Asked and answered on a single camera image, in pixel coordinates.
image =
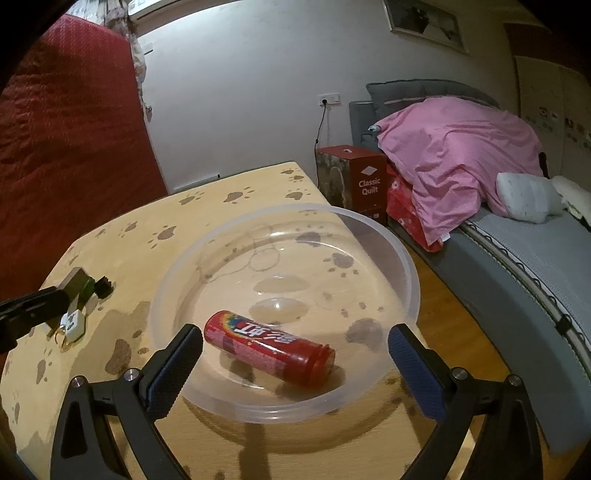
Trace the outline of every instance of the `picture frame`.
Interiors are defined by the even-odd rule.
[[[384,0],[392,33],[425,38],[468,53],[457,16],[421,0]]]

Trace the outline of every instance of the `red cylindrical bottle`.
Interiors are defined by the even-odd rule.
[[[324,385],[335,363],[328,345],[310,342],[222,310],[205,324],[208,343],[239,360],[287,382],[306,388]]]

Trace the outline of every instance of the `blue gripper pad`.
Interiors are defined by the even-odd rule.
[[[152,356],[163,362],[146,391],[146,412],[152,420],[168,415],[202,351],[201,330],[195,325],[185,325],[166,349]]]
[[[409,335],[415,340],[415,345],[409,340]],[[406,325],[396,325],[390,329],[390,357],[400,370],[423,415],[440,422],[445,418],[447,407],[443,387],[421,356],[421,353],[426,351]]]

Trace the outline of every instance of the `white plush cushion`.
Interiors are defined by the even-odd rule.
[[[499,173],[496,192],[515,220],[542,223],[548,215],[559,215],[566,207],[551,181],[527,173]]]
[[[552,178],[552,185],[567,202],[569,212],[579,220],[581,217],[591,223],[591,192],[583,189],[575,182],[561,177]]]

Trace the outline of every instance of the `pink blanket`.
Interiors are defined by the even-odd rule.
[[[413,185],[428,245],[474,215],[483,201],[507,216],[496,194],[498,173],[542,176],[538,137],[509,112],[444,96],[414,103],[377,124],[381,149]]]

